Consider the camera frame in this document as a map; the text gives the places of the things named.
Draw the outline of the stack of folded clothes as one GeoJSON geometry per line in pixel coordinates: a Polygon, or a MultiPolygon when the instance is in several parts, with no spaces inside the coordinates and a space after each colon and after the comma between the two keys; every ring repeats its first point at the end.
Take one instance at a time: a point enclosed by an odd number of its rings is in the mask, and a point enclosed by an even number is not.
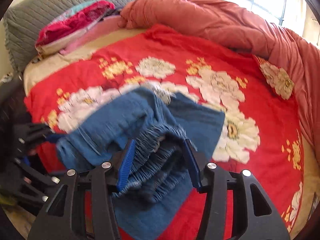
{"type": "Polygon", "coordinates": [[[90,0],[75,5],[43,27],[35,42],[42,58],[67,48],[100,21],[120,14],[117,7],[106,0],[90,0]]]}

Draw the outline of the pink-red quilted comforter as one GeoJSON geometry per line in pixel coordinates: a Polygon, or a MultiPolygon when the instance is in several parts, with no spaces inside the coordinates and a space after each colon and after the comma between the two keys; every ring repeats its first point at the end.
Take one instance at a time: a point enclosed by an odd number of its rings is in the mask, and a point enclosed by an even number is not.
{"type": "Polygon", "coordinates": [[[283,68],[295,83],[304,137],[319,153],[319,49],[313,44],[223,0],[135,0],[120,15],[128,29],[167,25],[283,68]]]}

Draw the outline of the grey quilted headboard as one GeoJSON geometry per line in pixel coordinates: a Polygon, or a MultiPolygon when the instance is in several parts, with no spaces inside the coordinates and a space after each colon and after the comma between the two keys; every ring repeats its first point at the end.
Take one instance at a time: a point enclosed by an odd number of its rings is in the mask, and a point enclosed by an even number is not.
{"type": "MultiPolygon", "coordinates": [[[[37,52],[35,42],[40,30],[75,5],[90,0],[23,0],[4,14],[5,47],[14,71],[24,71],[37,52]]],[[[106,0],[124,6],[133,0],[106,0]]]]}

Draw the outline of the blue denim lace-trimmed pants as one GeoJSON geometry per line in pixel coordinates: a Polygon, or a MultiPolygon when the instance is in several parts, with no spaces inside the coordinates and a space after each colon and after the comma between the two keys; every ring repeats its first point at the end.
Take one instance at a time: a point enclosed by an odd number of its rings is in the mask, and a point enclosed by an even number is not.
{"type": "Polygon", "coordinates": [[[90,115],[58,140],[68,169],[87,171],[111,159],[130,139],[136,151],[126,186],[114,195],[118,225],[134,239],[156,239],[191,192],[180,141],[212,157],[225,114],[184,96],[139,86],[90,115]]]}

